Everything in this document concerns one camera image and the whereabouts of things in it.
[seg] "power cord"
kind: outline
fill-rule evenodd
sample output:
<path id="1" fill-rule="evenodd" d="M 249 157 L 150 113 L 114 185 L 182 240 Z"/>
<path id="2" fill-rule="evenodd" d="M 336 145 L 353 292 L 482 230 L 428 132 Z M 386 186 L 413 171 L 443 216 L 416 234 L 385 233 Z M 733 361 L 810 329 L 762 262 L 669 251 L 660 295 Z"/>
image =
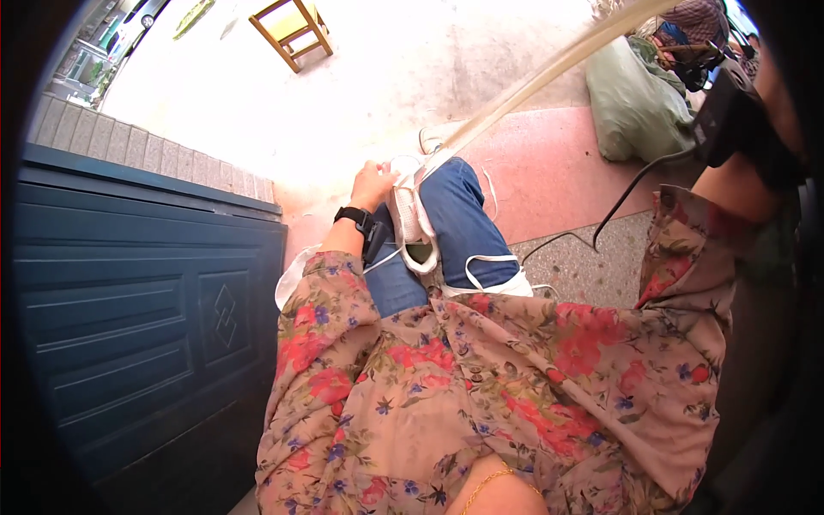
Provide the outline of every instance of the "power cord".
<path id="1" fill-rule="evenodd" d="M 643 179 L 644 176 L 646 176 L 647 173 L 649 173 L 653 168 L 655 168 L 659 165 L 662 165 L 663 163 L 680 161 L 681 159 L 683 159 L 685 157 L 689 157 L 689 156 L 693 155 L 694 151 L 695 151 L 694 148 L 689 148 L 687 150 L 682 150 L 681 152 L 676 152 L 674 154 L 668 154 L 666 156 L 661 156 L 658 159 L 656 159 L 655 161 L 650 162 L 644 168 L 641 168 L 641 171 L 638 172 L 638 175 L 635 176 L 635 178 L 632 180 L 632 182 L 630 182 L 630 185 L 627 186 L 626 190 L 624 190 L 624 194 L 621 195 L 620 199 L 618 199 L 618 202 L 616 202 L 616 204 L 614 206 L 612 206 L 612 209 L 610 209 L 610 212 L 604 217 L 604 219 L 601 221 L 601 224 L 598 225 L 598 228 L 595 230 L 595 233 L 592 234 L 592 243 L 589 243 L 588 241 L 584 240 L 582 237 L 575 234 L 574 232 L 571 232 L 571 231 L 561 232 L 560 234 L 551 237 L 549 240 L 544 241 L 539 246 L 537 246 L 534 249 L 530 250 L 529 253 L 527 255 L 525 255 L 523 260 L 521 261 L 521 266 L 526 265 L 527 260 L 530 258 L 531 255 L 535 254 L 537 251 L 539 251 L 540 249 L 542 249 L 545 246 L 549 245 L 553 241 L 555 241 L 555 240 L 557 240 L 561 237 L 564 237 L 564 236 L 574 236 L 574 237 L 578 238 L 580 241 L 582 241 L 584 245 L 586 245 L 586 246 L 590 247 L 591 249 L 593 249 L 594 251 L 598 252 L 598 249 L 596 247 L 597 240 L 598 240 L 598 234 L 601 233 L 601 230 L 604 228 L 606 223 L 610 221 L 610 218 L 612 218 L 612 215 L 614 215 L 616 213 L 616 211 L 624 203 L 626 198 L 630 196 L 630 193 L 632 193 L 632 190 L 634 190 L 635 186 L 639 183 L 639 181 L 641 179 Z"/>

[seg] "hand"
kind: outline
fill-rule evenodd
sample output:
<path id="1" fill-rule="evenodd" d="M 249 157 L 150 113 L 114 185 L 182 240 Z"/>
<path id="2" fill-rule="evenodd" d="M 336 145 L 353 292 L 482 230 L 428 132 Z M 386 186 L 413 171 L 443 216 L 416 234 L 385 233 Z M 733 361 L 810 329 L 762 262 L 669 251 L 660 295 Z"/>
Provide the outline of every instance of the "hand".
<path id="1" fill-rule="evenodd" d="M 386 199 L 386 194 L 392 189 L 398 176 L 398 172 L 389 171 L 389 163 L 379 165 L 375 161 L 367 161 L 355 176 L 349 206 L 374 213 L 377 206 Z"/>

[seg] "pink floral fabric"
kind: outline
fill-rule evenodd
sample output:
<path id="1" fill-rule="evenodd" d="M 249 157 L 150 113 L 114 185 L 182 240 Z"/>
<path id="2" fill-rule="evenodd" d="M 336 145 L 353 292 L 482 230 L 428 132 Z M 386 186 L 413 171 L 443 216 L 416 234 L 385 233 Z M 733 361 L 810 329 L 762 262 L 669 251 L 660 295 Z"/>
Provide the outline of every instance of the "pink floral fabric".
<path id="1" fill-rule="evenodd" d="M 262 513 L 443 513 L 498 453 L 550 513 L 689 501 L 749 226 L 663 186 L 635 309 L 471 294 L 381 320 L 353 256 L 314 256 L 279 321 Z"/>

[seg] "wooden chair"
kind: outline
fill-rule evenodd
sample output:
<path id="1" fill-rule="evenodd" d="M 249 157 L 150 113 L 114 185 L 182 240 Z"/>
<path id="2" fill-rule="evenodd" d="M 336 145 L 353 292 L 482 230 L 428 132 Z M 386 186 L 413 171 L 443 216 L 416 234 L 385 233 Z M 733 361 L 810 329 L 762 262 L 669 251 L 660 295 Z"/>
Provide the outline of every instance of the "wooden chair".
<path id="1" fill-rule="evenodd" d="M 289 2 L 295 3 L 297 12 L 293 12 L 285 18 L 274 21 L 269 26 L 264 26 L 263 23 L 261 23 L 264 16 L 271 14 L 275 9 Z M 269 44 L 274 47 L 278 54 L 280 54 L 280 57 L 286 61 L 286 64 L 288 64 L 295 73 L 301 71 L 300 67 L 295 63 L 295 59 L 304 55 L 306 52 L 322 46 L 323 50 L 326 51 L 326 55 L 332 55 L 332 47 L 329 45 L 329 40 L 327 39 L 329 29 L 326 28 L 326 24 L 323 22 L 321 15 L 318 14 L 314 3 L 304 4 L 302 0 L 279 0 L 279 2 L 273 3 L 263 11 L 249 16 L 249 21 L 255 26 L 258 32 L 266 38 Z M 295 52 L 290 43 L 302 35 L 309 34 L 309 32 L 315 33 L 317 41 Z"/>

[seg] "brick wall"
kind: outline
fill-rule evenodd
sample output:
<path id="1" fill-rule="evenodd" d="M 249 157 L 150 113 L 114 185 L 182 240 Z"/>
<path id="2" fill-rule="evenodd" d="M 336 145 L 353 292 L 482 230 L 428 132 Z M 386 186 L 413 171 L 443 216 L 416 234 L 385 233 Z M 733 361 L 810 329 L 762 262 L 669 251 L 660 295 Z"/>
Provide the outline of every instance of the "brick wall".
<path id="1" fill-rule="evenodd" d="M 48 92 L 27 140 L 274 203 L 271 180 Z"/>

